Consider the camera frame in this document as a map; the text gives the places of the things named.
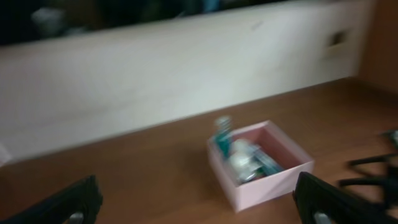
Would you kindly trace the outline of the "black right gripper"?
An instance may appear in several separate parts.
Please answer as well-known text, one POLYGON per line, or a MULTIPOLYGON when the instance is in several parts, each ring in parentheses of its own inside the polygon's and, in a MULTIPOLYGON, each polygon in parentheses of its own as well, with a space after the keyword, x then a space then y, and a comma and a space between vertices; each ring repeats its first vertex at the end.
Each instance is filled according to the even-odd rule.
POLYGON ((340 187, 349 185, 379 185, 384 187, 386 208, 397 205, 397 152, 380 156, 367 157, 348 161, 348 167, 370 163, 383 163, 387 168, 387 177, 358 177, 338 181, 340 187))

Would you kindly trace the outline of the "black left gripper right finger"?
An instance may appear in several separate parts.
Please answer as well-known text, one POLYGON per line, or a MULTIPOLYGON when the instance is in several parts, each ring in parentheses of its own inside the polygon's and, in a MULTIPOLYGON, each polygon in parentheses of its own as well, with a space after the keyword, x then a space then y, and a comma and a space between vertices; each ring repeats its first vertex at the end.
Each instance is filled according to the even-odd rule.
POLYGON ((365 200, 343 192, 308 172, 301 172, 293 192, 301 222, 316 224, 324 214, 335 223, 397 224, 397 219, 365 200))

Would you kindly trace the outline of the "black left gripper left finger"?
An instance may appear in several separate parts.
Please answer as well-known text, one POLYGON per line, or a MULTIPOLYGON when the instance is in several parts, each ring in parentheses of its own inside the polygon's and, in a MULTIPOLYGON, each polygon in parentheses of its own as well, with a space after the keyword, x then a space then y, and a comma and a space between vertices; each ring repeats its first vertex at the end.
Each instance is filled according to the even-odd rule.
POLYGON ((95 223, 103 204, 95 175, 89 175, 31 207, 5 219, 1 224, 95 223))

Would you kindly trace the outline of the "green white toothpaste tube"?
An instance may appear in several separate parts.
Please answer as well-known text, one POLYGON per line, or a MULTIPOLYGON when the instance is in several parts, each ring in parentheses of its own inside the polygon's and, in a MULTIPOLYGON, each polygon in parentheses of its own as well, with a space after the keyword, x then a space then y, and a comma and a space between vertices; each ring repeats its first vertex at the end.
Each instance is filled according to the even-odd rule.
POLYGON ((253 145, 253 155, 258 160, 262 166, 262 170, 265 175, 274 175, 279 172, 284 171, 273 158, 271 158, 268 154, 266 154, 258 145, 253 145))

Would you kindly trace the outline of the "clear gel bottle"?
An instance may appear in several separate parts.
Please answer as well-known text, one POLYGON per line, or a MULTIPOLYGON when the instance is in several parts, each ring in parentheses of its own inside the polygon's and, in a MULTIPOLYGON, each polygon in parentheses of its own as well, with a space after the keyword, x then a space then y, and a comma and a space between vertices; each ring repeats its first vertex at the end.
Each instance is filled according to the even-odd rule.
POLYGON ((245 184, 265 176, 262 166, 254 158, 250 143, 245 139, 235 140, 231 144, 228 162, 240 184, 245 184))

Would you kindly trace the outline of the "blue mouthwash bottle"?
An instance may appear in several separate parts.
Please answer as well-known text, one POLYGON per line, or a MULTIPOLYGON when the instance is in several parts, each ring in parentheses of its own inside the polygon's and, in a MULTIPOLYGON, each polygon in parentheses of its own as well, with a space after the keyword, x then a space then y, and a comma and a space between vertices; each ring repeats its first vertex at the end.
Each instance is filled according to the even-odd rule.
POLYGON ((232 143, 231 138, 231 117, 221 116, 215 120, 216 133, 213 137, 224 160, 229 157, 229 150, 232 143))

